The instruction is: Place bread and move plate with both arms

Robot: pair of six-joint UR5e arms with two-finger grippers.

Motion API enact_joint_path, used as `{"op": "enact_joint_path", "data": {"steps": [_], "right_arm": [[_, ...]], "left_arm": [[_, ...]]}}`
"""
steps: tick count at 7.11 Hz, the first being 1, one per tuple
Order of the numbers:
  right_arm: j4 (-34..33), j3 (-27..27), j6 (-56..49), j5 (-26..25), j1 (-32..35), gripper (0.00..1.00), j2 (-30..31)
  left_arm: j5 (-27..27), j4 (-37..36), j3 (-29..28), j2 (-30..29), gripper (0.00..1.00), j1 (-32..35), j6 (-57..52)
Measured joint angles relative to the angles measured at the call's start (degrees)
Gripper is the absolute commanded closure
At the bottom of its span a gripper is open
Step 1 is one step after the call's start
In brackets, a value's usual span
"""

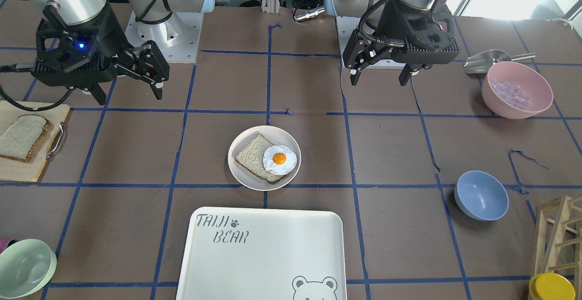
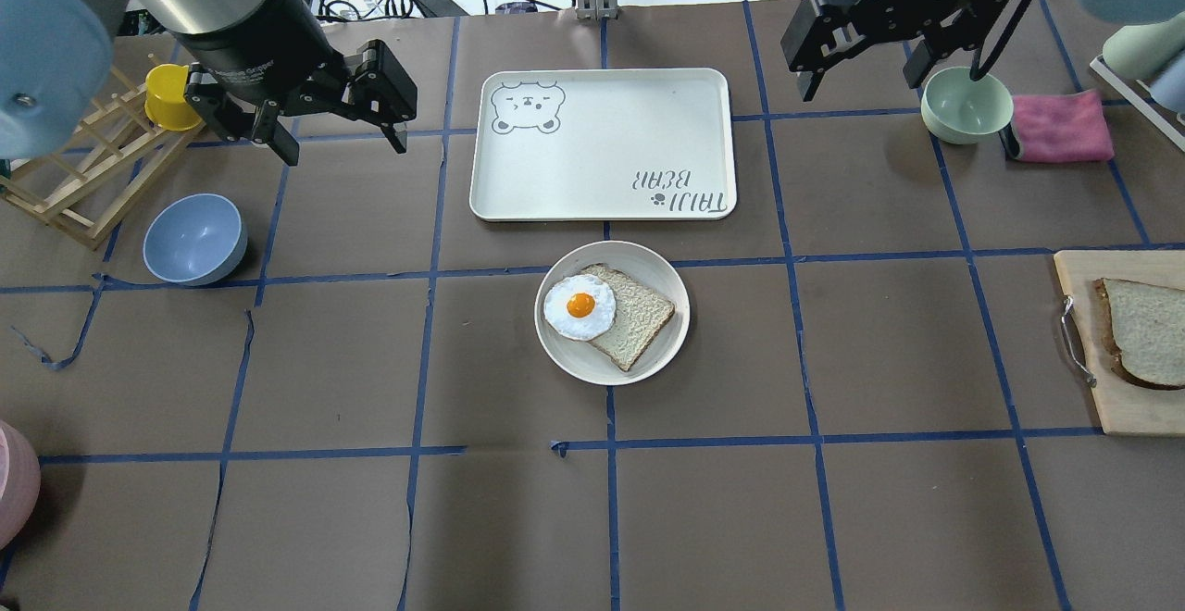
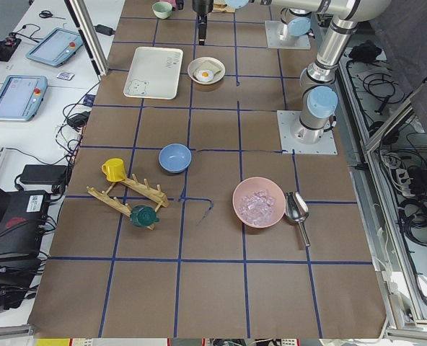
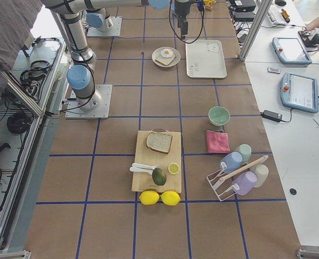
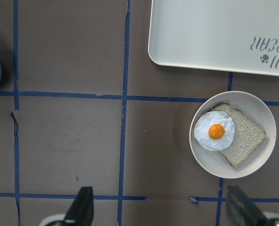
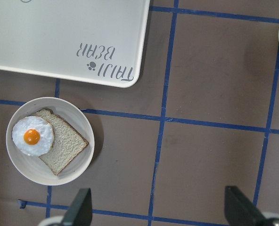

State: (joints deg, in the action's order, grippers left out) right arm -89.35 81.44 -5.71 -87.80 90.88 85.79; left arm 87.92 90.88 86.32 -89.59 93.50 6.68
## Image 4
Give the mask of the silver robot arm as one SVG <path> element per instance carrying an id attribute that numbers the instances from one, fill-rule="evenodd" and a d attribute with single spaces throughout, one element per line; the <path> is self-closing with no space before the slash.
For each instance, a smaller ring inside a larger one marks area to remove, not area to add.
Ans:
<path id="1" fill-rule="evenodd" d="M 107 8 L 121 6 L 147 6 L 150 1 L 42 1 L 45 7 L 60 17 L 66 43 L 70 46 L 73 66 L 66 78 L 76 97 L 76 109 L 84 113 L 95 111 L 102 102 L 102 95 L 96 89 L 94 69 L 96 54 L 89 47 L 81 14 L 95 16 L 98 29 L 107 29 L 110 14 Z"/>
<path id="2" fill-rule="evenodd" d="M 194 1 L 149 1 L 154 9 L 169 8 L 169 23 L 172 31 L 175 31 L 172 23 L 172 16 L 177 19 L 177 27 L 179 28 L 179 35 L 181 40 L 186 38 L 188 34 L 187 15 L 190 13 L 191 5 Z M 88 37 L 118 37 L 121 32 L 122 18 L 118 16 L 111 16 L 107 9 L 93 9 L 82 12 L 84 17 L 82 21 L 86 26 Z"/>

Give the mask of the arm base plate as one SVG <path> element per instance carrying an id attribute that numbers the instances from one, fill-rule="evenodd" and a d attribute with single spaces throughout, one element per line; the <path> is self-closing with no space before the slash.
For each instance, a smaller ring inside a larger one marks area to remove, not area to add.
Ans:
<path id="1" fill-rule="evenodd" d="M 66 119 L 107 119 L 109 116 L 110 100 L 113 86 L 110 84 L 96 84 L 95 93 L 91 99 L 76 98 L 74 91 L 71 91 L 66 108 Z"/>
<path id="2" fill-rule="evenodd" d="M 122 17 L 109 16 L 103 19 L 102 16 L 89 16 L 87 18 L 87 37 L 106 38 L 119 37 L 121 32 Z"/>

